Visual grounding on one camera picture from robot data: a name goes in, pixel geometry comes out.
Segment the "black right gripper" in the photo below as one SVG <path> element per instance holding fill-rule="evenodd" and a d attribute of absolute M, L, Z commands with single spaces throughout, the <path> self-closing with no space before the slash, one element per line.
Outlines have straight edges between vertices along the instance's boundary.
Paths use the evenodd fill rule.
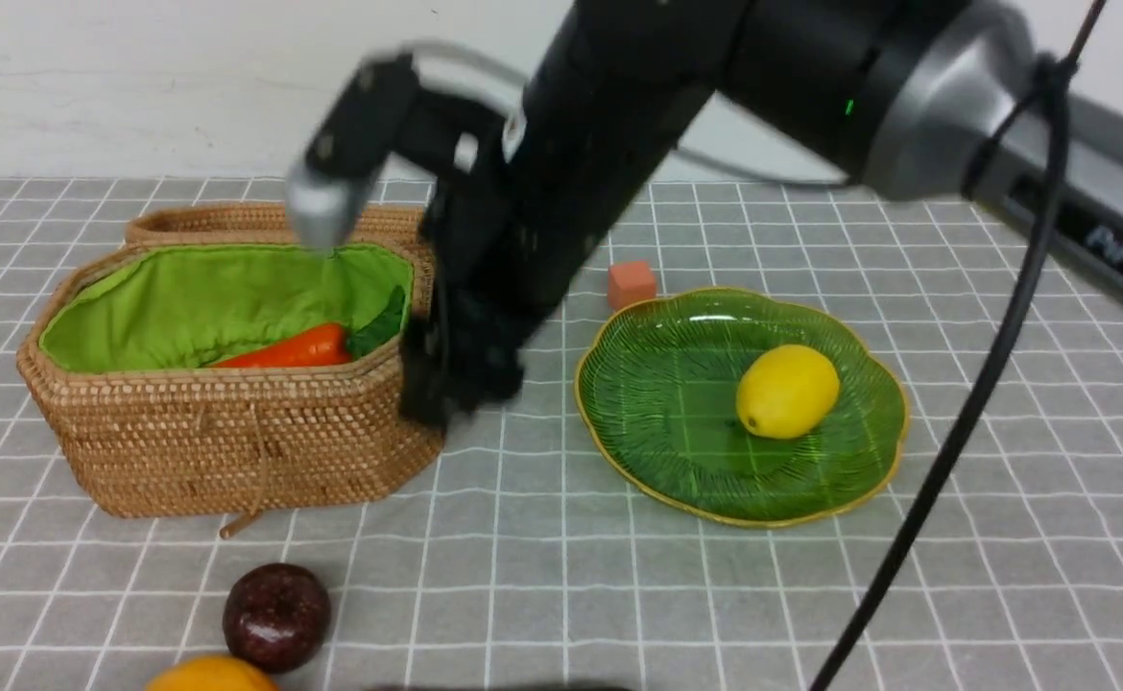
<path fill-rule="evenodd" d="M 433 301 L 400 345 L 399 412 L 430 428 L 517 397 L 519 354 L 658 164 L 658 97 L 527 90 L 489 193 L 427 213 Z"/>

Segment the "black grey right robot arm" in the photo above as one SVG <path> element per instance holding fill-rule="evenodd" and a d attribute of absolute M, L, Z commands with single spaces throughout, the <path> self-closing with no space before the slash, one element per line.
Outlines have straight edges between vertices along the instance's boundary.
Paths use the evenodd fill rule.
<path fill-rule="evenodd" d="M 465 182 L 439 176 L 400 415 L 442 430 L 518 393 L 518 351 L 714 96 L 847 187 L 961 196 L 1123 290 L 1123 117 L 1072 104 L 1075 70 L 999 1 L 576 1 L 514 112 L 482 110 Z"/>

